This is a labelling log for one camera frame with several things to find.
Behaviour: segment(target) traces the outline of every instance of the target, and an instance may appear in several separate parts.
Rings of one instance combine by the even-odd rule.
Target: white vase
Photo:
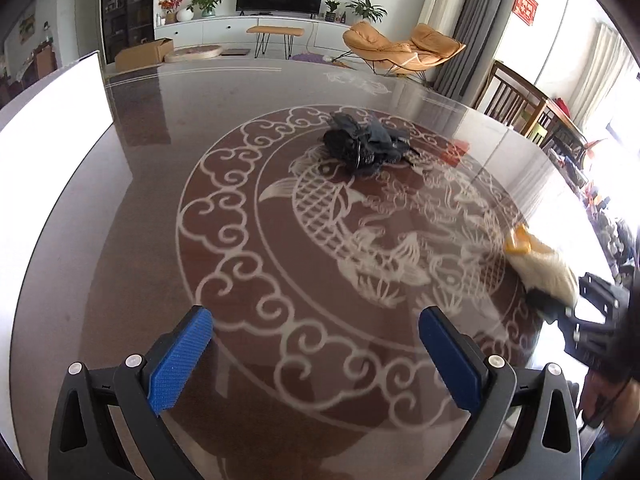
[[[193,11],[191,9],[181,9],[176,14],[179,22],[188,22],[193,18]]]

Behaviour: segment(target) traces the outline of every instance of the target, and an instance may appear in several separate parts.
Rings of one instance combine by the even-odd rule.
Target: orange lounge chair
[[[350,52],[361,57],[374,73],[383,75],[416,74],[425,82],[424,71],[448,61],[465,45],[439,33],[429,25],[418,23],[406,41],[389,41],[367,22],[353,25],[342,39]]]

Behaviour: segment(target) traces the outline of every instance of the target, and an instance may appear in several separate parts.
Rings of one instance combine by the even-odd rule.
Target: round cushion
[[[219,45],[198,45],[176,48],[170,54],[164,56],[165,63],[178,63],[180,61],[193,61],[195,59],[211,59],[219,56],[223,48]]]

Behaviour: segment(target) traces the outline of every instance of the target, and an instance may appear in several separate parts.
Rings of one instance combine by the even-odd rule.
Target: yellow object
[[[528,254],[531,252],[531,235],[524,224],[514,227],[504,241],[504,252],[507,254]]]
[[[465,47],[424,23],[418,23],[406,41],[392,43],[367,22],[356,23],[342,38],[369,66],[395,75],[423,72],[448,61]]]
[[[531,128],[530,134],[527,136],[527,139],[531,140],[534,144],[540,145],[540,143],[546,137],[546,128],[544,128],[541,124],[536,123]]]

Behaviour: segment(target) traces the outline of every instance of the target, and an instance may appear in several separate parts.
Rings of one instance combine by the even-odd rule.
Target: cardboard box
[[[164,56],[174,51],[174,40],[156,40],[121,50],[116,56],[116,70],[126,72],[164,61]]]

